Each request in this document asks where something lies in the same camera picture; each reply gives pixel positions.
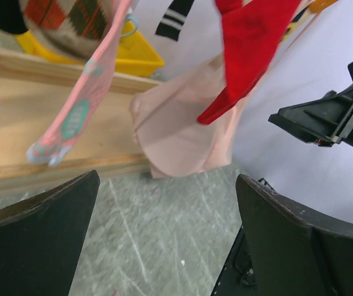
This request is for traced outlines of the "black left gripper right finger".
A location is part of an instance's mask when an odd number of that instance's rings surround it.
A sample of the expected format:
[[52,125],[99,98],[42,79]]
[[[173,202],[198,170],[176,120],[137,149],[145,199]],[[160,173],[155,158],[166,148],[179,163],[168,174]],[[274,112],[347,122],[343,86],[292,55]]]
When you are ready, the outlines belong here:
[[353,224],[258,183],[236,180],[260,295],[353,295]]

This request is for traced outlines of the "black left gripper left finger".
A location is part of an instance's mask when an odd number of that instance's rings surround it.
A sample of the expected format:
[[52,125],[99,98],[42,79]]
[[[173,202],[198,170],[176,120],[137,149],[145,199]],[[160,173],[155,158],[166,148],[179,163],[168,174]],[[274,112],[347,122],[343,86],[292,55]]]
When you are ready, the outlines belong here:
[[0,295],[68,295],[99,189],[97,171],[0,209]]

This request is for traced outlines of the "pink patterned sock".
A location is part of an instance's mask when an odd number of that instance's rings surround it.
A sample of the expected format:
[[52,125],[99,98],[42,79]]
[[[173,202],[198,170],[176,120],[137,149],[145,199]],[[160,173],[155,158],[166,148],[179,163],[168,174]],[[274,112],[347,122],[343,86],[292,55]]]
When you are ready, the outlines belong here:
[[85,64],[54,121],[27,150],[29,162],[56,166],[78,141],[111,86],[118,44],[130,5],[130,1],[113,3],[113,20],[109,31]]

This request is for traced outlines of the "red sock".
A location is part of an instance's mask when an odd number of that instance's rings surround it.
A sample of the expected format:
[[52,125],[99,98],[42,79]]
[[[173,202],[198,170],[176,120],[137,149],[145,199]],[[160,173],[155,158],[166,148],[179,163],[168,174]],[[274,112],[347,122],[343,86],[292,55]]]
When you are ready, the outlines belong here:
[[225,89],[197,122],[209,125],[229,111],[266,72],[300,1],[219,0],[221,14]]

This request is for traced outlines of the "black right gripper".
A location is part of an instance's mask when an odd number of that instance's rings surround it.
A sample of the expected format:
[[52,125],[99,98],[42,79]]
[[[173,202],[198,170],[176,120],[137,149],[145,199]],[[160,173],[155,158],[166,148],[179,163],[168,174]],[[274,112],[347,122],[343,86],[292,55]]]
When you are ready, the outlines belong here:
[[[347,68],[353,81],[353,62]],[[268,121],[305,143],[353,147],[353,83],[319,100],[283,107]]]

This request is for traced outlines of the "argyle patterned knit sock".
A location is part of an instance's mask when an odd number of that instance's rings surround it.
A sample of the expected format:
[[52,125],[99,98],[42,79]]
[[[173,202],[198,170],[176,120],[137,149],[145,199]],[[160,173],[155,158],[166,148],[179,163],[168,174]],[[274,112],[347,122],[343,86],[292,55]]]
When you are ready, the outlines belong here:
[[88,60],[109,31],[119,1],[19,1],[28,31],[48,50]]

